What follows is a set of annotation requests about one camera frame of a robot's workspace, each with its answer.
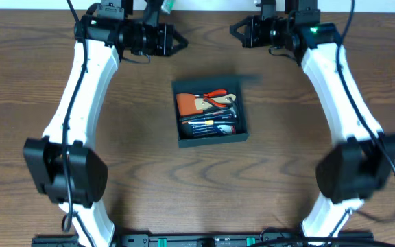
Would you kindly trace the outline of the black flip-lid box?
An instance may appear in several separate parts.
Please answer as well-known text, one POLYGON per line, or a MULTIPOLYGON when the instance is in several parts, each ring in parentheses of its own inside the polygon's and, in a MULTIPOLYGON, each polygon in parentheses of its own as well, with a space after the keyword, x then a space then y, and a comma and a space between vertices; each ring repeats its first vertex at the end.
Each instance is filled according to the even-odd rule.
POLYGON ((220 143, 232 143, 245 141, 248 137, 248 125, 245 108, 243 105, 243 96, 241 94, 241 86, 244 82, 253 82, 259 79, 256 75, 221 75, 207 78, 194 78, 187 80, 176 80, 172 82, 173 100, 176 112, 176 125, 178 127, 178 145, 181 148, 195 147, 199 145, 210 145, 220 143), (200 95, 210 93, 217 89, 226 89, 228 93, 237 96, 235 103, 238 107, 238 118, 240 126, 236 128, 236 134, 220 136, 220 137, 204 137, 189 138, 187 137, 178 124, 180 118, 178 106, 176 103, 176 94, 189 93, 200 95))

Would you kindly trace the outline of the red handled pliers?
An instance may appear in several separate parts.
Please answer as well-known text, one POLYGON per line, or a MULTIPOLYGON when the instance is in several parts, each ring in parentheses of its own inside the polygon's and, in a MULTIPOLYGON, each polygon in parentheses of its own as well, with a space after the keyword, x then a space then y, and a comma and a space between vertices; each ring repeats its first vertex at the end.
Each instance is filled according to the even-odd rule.
POLYGON ((198 110, 208 110, 209 108, 226 109, 233 104, 237 96, 228 93, 226 89, 217 89, 210 93, 195 95, 195 106, 198 110))

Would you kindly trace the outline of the orange scraper wooden handle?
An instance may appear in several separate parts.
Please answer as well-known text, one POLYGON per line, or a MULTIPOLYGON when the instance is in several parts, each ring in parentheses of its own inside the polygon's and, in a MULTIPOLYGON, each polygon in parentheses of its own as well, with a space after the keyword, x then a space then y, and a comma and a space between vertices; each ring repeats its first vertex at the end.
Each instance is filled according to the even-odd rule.
POLYGON ((236 100, 235 94, 226 94, 218 97, 204 97, 189 93, 176 94, 176 103, 181 117, 201 114, 206 110, 227 109, 231 102, 236 100))

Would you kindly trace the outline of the steel claw hammer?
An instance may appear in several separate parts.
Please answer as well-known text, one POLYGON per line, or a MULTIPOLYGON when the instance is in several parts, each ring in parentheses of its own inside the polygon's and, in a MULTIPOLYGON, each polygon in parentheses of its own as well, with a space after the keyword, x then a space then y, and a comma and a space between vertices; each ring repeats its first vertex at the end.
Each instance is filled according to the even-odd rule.
POLYGON ((184 121, 203 121, 203 120, 222 120, 222 119, 234 119, 237 124, 235 127, 240 126, 240 121, 238 118, 238 107, 236 103, 228 106, 226 109, 213 110, 210 112, 194 115, 191 117, 182 117, 179 119, 178 124, 182 125, 184 121))

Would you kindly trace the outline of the blue red tool pack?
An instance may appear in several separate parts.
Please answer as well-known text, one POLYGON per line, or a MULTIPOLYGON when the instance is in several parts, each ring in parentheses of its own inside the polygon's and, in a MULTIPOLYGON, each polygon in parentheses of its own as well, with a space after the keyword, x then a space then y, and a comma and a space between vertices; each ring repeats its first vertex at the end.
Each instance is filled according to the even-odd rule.
POLYGON ((189 138, 220 137, 236 134, 236 128, 231 124, 189 124, 181 125, 183 133, 189 138))

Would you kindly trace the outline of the black yellow handled screwdriver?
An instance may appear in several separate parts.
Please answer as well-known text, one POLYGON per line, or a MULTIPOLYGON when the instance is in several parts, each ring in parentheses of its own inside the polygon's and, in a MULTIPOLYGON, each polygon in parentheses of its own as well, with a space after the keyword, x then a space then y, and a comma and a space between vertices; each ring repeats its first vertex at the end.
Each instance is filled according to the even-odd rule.
POLYGON ((219 125, 228 125, 234 126, 237 122, 234 119, 222 119, 222 120, 203 120, 203 121, 184 121, 184 124, 189 125, 203 125, 203 126, 219 126, 219 125))

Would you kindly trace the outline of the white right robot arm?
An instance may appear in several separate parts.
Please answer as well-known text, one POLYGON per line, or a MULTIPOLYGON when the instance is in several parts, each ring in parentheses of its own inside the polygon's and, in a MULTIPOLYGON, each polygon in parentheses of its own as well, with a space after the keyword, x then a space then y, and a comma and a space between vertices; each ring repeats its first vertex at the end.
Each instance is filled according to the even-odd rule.
MULTIPOLYGON (((384 133, 372 116, 348 67, 344 35, 320 15, 317 8, 293 8, 287 17, 260 14, 230 26, 245 48, 286 49, 311 81, 326 116, 333 148, 316 167, 320 193, 301 223, 312 245, 337 237, 351 215, 395 177, 395 134, 384 133)), ((395 212, 386 220, 395 220, 395 212)))

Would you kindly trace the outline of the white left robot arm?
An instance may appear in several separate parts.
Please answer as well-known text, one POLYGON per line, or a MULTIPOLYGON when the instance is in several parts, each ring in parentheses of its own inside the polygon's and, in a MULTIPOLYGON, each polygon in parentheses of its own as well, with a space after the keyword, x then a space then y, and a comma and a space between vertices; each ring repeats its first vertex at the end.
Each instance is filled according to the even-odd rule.
POLYGON ((115 225, 102 200, 108 168, 96 155, 95 132, 110 81, 123 52, 171 56, 188 45, 173 25, 85 14, 75 25, 75 55, 56 113, 23 156, 39 193, 64 210, 81 246, 111 246, 115 225))

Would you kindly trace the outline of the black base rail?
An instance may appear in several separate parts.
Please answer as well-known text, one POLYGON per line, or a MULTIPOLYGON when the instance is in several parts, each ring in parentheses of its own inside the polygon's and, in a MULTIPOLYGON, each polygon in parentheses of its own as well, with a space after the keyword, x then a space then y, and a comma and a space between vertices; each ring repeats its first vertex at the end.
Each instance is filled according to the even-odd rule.
MULTIPOLYGON (((120 247, 229 247, 250 246, 283 238, 295 238, 296 235, 287 231, 266 231, 261 234, 234 235, 147 235, 133 234, 115 237, 112 246, 120 247)), ((32 239, 32 247, 65 247, 79 246, 78 236, 38 235, 32 239)))

